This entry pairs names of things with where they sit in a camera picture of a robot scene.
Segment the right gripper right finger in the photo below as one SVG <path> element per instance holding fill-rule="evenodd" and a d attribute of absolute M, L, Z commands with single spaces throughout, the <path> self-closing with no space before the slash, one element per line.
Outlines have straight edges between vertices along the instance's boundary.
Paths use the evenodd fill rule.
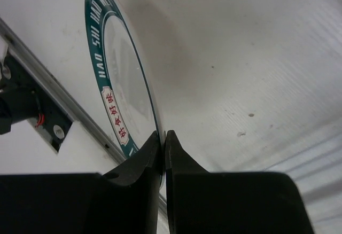
<path fill-rule="evenodd" d="M 165 143 L 171 233 L 313 233 L 294 181 L 272 171 L 211 173 L 170 130 Z"/>

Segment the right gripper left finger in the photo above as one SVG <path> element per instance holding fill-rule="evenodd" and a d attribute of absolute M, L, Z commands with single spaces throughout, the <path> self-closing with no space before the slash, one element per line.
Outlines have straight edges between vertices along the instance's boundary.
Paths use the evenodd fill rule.
<path fill-rule="evenodd" d="M 1 233 L 156 233 L 160 142 L 106 174 L 1 176 Z"/>

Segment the white plate teal rim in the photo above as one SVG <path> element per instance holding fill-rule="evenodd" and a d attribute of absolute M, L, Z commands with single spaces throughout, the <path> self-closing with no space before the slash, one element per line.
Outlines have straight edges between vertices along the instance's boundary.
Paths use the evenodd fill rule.
<path fill-rule="evenodd" d="M 118 0 L 84 0 L 85 29 L 97 87 L 114 141 L 131 157 L 156 132 L 161 116 L 136 32 Z"/>

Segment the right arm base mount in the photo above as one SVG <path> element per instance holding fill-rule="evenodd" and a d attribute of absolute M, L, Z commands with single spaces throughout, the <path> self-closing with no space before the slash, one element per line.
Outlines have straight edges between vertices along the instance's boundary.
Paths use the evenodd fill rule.
<path fill-rule="evenodd" d="M 72 120 L 50 95 L 1 45 L 1 134 L 22 121 L 29 121 L 45 141 L 58 152 Z"/>

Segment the metal rail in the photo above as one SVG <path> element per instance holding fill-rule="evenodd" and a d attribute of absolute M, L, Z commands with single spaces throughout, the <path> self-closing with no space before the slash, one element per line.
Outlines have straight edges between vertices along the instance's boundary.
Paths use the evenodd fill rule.
<path fill-rule="evenodd" d="M 69 168 L 64 170 L 64 173 L 103 173 L 110 166 L 117 166 L 124 162 L 125 156 L 121 149 L 114 144 L 114 141 L 105 134 L 3 20 L 1 20 L 1 38 L 9 46 L 9 54 L 19 62 L 19 65 L 47 93 L 61 111 L 75 122 L 74 127 L 78 127 L 79 131 L 72 131 L 74 143 L 79 143 L 83 135 L 88 135 L 92 139 L 91 145 L 87 145 L 85 152 L 81 153 L 81 155 L 85 155 L 87 152 L 94 154 L 92 166 Z"/>

